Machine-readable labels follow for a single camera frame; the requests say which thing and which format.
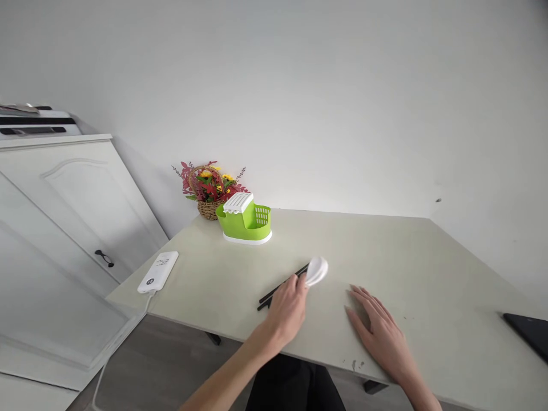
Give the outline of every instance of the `black tablet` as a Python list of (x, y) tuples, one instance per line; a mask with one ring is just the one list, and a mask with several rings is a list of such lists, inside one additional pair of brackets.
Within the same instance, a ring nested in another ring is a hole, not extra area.
[(502, 315), (506, 322), (548, 362), (548, 321), (516, 314)]

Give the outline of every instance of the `cabinet door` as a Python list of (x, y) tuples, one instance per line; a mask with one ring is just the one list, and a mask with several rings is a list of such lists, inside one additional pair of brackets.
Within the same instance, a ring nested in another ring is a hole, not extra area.
[(63, 411), (78, 392), (0, 375), (0, 409), (5, 411)]
[(81, 390), (137, 314), (114, 279), (0, 174), (0, 372)]
[(111, 142), (0, 152), (0, 171), (119, 283), (167, 242)]

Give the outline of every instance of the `flower basket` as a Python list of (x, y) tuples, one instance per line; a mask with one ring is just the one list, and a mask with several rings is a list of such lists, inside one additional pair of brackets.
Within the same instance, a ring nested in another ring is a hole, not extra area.
[[(198, 196), (198, 190), (196, 188), (194, 172), (200, 171), (200, 170), (208, 170), (208, 171), (211, 172), (211, 174), (216, 175), (219, 178), (219, 181), (223, 180), (223, 177), (221, 176), (221, 173), (217, 169), (215, 169), (211, 166), (194, 167), (192, 169), (192, 172), (188, 175), (188, 185), (192, 189), (192, 192), (194, 193), (195, 196)], [(211, 220), (211, 221), (217, 220), (217, 214), (215, 214), (215, 211), (217, 210), (217, 207), (220, 206), (221, 204), (226, 203), (227, 200), (228, 200), (228, 198), (226, 196), (224, 196), (224, 194), (225, 194), (224, 186), (221, 185), (221, 195), (220, 195), (221, 198), (219, 200), (214, 201), (212, 203), (198, 200), (198, 211), (200, 212), (202, 217), (205, 217), (205, 218), (207, 218), (208, 220)]]
[(181, 172), (172, 166), (183, 181), (183, 193), (189, 194), (186, 198), (196, 201), (198, 211), (208, 220), (217, 220), (215, 213), (217, 207), (226, 203), (235, 193), (249, 192), (238, 182), (245, 172), (245, 167), (238, 177), (233, 179), (230, 174), (221, 174), (220, 167), (212, 166), (216, 162), (209, 162), (205, 166), (198, 167), (194, 167), (192, 163), (181, 162), (183, 166)]

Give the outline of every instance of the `white ceramic spoon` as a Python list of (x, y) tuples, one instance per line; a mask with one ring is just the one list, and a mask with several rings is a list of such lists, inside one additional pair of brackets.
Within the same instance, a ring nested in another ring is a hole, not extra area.
[(313, 257), (308, 263), (307, 268), (307, 286), (311, 287), (319, 283), (326, 275), (329, 264), (323, 257)]

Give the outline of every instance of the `forearm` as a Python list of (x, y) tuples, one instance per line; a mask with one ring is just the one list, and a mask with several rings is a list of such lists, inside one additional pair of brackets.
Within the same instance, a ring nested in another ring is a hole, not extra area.
[(256, 332), (213, 374), (179, 411), (227, 411), (251, 378), (275, 353)]
[(404, 377), (399, 383), (415, 411), (442, 411), (440, 402), (420, 374)]

